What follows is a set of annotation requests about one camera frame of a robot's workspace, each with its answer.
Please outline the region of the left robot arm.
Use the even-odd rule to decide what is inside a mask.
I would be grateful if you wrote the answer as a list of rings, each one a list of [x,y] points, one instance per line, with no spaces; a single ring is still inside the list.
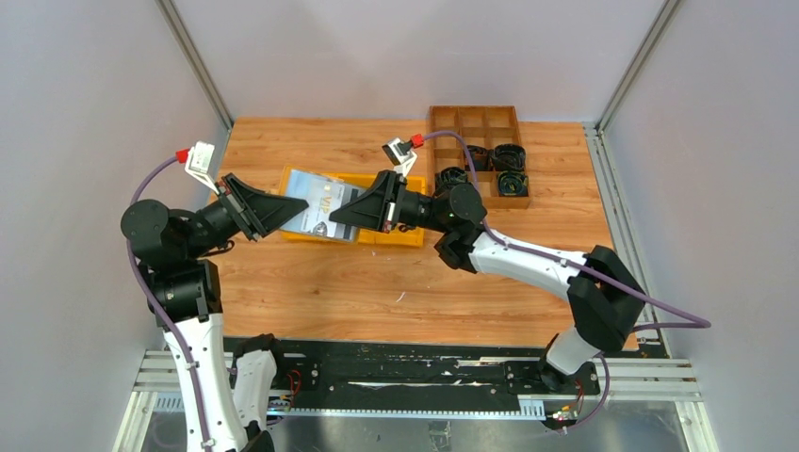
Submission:
[[[303,212],[302,199],[273,195],[228,174],[215,202],[195,212],[144,200],[122,214],[134,275],[176,366],[189,451],[271,451],[269,392],[280,373],[278,340],[260,334],[228,363],[223,347],[220,276],[212,254],[244,234],[256,241]]]

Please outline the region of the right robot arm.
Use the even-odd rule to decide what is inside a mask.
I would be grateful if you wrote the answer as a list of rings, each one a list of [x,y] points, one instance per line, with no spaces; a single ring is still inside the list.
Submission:
[[[397,228],[438,232],[434,248],[448,267],[507,277],[564,300],[573,323],[555,335],[529,375],[550,393],[560,392],[593,357],[623,348],[644,308],[642,287],[610,248],[580,252],[533,245],[491,230],[486,215],[479,191],[469,182],[427,196],[383,170],[330,218],[380,233]]]

